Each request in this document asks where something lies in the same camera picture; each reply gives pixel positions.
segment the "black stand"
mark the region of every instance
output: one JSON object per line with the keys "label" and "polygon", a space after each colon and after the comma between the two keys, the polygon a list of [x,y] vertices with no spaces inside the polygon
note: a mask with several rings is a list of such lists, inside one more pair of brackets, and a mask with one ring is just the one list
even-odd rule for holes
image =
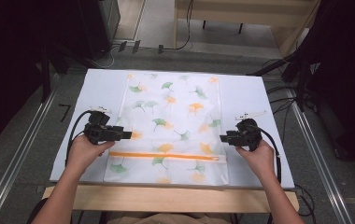
{"label": "black stand", "polygon": [[282,80],[285,82],[292,82],[293,79],[299,74],[299,79],[297,83],[297,92],[296,92],[296,102],[300,107],[300,110],[304,112],[304,93],[305,93],[305,83],[308,79],[308,76],[311,74],[309,69],[309,63],[306,60],[300,60],[295,53],[288,55],[286,58],[276,61],[265,68],[247,74],[247,76],[261,77],[264,74],[267,74],[280,66],[288,63],[288,67],[282,73]]}
{"label": "black stand", "polygon": [[54,66],[57,73],[66,74],[69,68],[67,62],[64,60],[62,55],[67,55],[74,59],[76,62],[81,63],[87,68],[95,68],[95,66],[86,61],[84,58],[73,53],[71,50],[55,45],[55,44],[43,44],[41,50],[41,74],[42,74],[42,85],[43,85],[43,95],[41,97],[41,103],[44,103],[50,96],[50,63]]}

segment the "ginkgo leaf print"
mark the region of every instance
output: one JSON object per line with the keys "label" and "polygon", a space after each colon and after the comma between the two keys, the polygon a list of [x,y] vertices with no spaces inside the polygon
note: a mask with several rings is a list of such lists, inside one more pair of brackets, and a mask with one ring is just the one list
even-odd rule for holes
{"label": "ginkgo leaf print", "polygon": [[142,107],[142,104],[145,103],[144,101],[136,101],[132,104],[132,109],[141,108],[143,112],[146,112],[145,109]]}
{"label": "ginkgo leaf print", "polygon": [[191,133],[189,131],[186,131],[185,133],[178,133],[177,131],[175,131],[175,133],[177,133],[178,135],[180,135],[180,140],[181,141],[186,141],[190,139]]}
{"label": "ginkgo leaf print", "polygon": [[167,170],[168,168],[166,168],[164,165],[163,165],[163,159],[165,159],[165,157],[154,157],[153,161],[152,161],[152,165],[156,165],[156,164],[161,164],[161,166],[163,168],[165,168],[165,170]]}
{"label": "ginkgo leaf print", "polygon": [[128,169],[123,167],[122,164],[111,164],[110,165],[110,170],[114,173],[120,174],[120,173],[124,173],[125,171],[127,171]]}
{"label": "ginkgo leaf print", "polygon": [[216,77],[212,77],[209,79],[209,82],[219,82],[219,79]]}
{"label": "ginkgo leaf print", "polygon": [[209,130],[209,124],[205,123],[203,125],[201,125],[198,129],[198,133],[205,133]]}
{"label": "ginkgo leaf print", "polygon": [[178,79],[186,81],[187,79],[189,79],[189,76],[180,76],[180,77],[178,77]]}
{"label": "ginkgo leaf print", "polygon": [[164,119],[154,119],[152,121],[155,123],[154,132],[155,132],[155,129],[157,128],[157,126],[159,126],[159,125],[164,126],[165,129],[174,128],[174,126],[172,124],[170,124],[169,122],[167,122]]}
{"label": "ginkgo leaf print", "polygon": [[203,161],[196,161],[196,165],[194,169],[188,169],[188,170],[195,170],[198,171],[201,175],[205,173],[206,167]]}
{"label": "ginkgo leaf print", "polygon": [[144,107],[151,107],[151,112],[154,113],[154,106],[156,106],[158,103],[155,101],[147,101],[143,104]]}
{"label": "ginkgo leaf print", "polygon": [[202,174],[194,173],[190,176],[190,179],[194,183],[201,184],[201,183],[204,183],[206,176],[202,175]]}
{"label": "ginkgo leaf print", "polygon": [[195,116],[197,115],[197,112],[199,109],[202,109],[204,108],[203,105],[201,105],[200,103],[194,103],[194,104],[191,104],[190,107],[189,107],[189,114],[191,112],[194,112]]}
{"label": "ginkgo leaf print", "polygon": [[167,96],[165,98],[165,100],[168,102],[168,104],[165,107],[167,107],[167,106],[169,106],[171,104],[175,104],[177,102],[177,99],[172,97],[172,96]]}
{"label": "ginkgo leaf print", "polygon": [[200,143],[200,148],[206,155],[213,154],[212,149],[210,149],[210,144]]}
{"label": "ginkgo leaf print", "polygon": [[168,90],[172,91],[172,90],[171,90],[171,86],[172,86],[173,84],[174,84],[173,82],[165,82],[165,83],[161,86],[161,90],[163,90],[163,89],[168,89]]}
{"label": "ginkgo leaf print", "polygon": [[163,153],[167,153],[169,150],[173,149],[174,145],[170,143],[164,143],[158,147],[158,151],[161,151]]}
{"label": "ginkgo leaf print", "polygon": [[133,92],[142,92],[145,91],[147,88],[140,83],[137,86],[129,86],[129,90]]}
{"label": "ginkgo leaf print", "polygon": [[209,127],[211,128],[216,128],[220,126],[220,119],[214,119],[210,124],[208,124]]}
{"label": "ginkgo leaf print", "polygon": [[160,177],[160,178],[156,179],[155,182],[157,184],[170,184],[171,183],[171,179],[169,179],[168,177]]}
{"label": "ginkgo leaf print", "polygon": [[195,86],[195,91],[192,91],[192,92],[197,93],[198,97],[203,100],[207,99],[202,87],[200,87],[200,86]]}
{"label": "ginkgo leaf print", "polygon": [[132,134],[131,134],[131,139],[132,140],[137,140],[143,137],[143,134],[141,132],[135,131],[134,127],[132,128]]}

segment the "table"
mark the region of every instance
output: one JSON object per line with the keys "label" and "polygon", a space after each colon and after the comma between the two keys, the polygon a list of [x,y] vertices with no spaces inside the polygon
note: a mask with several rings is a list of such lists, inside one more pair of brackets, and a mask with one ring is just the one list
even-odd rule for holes
{"label": "table", "polygon": [[[175,0],[174,47],[178,19],[187,17],[190,0]],[[303,30],[315,19],[320,0],[194,0],[192,20],[271,26],[283,57],[291,53]]]}
{"label": "table", "polygon": [[[97,70],[89,69],[75,112],[64,141],[54,162],[50,181],[58,181],[64,170],[67,139],[73,123],[79,114],[89,106],[101,105],[113,108],[110,122],[117,120],[126,78],[132,73],[152,73],[159,75],[182,74],[174,72],[135,71],[135,70]],[[220,80],[221,131],[234,129],[235,117],[250,111],[271,111],[268,98],[260,77],[225,76],[200,73],[183,73],[186,76],[217,76]],[[272,113],[256,118],[259,126],[268,131],[277,143],[282,163],[282,188],[298,209],[297,198],[291,171],[281,145],[277,126]],[[83,127],[87,120],[78,123]],[[153,212],[269,212],[268,203],[261,184],[246,162],[237,154],[234,147],[227,147],[230,183],[228,186],[138,186],[103,182],[107,154],[98,158],[80,179],[75,209],[103,211],[153,211]],[[48,188],[44,197],[48,197],[52,188]]]}

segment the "black curtain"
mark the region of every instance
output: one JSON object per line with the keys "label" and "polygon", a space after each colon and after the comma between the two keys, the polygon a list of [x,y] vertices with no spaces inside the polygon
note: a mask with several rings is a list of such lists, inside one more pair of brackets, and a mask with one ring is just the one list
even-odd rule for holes
{"label": "black curtain", "polygon": [[27,12],[23,2],[0,1],[0,133],[40,86],[40,45]]}
{"label": "black curtain", "polygon": [[355,157],[355,1],[323,0],[297,53],[301,60],[320,63],[306,87],[333,110],[344,128],[334,140]]}

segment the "person's left hand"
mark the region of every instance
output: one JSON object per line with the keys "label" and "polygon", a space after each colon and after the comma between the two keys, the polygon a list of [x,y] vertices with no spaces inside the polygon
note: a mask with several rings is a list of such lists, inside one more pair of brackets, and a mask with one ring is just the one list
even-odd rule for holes
{"label": "person's left hand", "polygon": [[95,161],[96,157],[102,155],[114,144],[114,142],[105,142],[100,145],[93,145],[85,135],[80,135],[72,143],[66,168],[71,168],[81,176],[87,167]]}

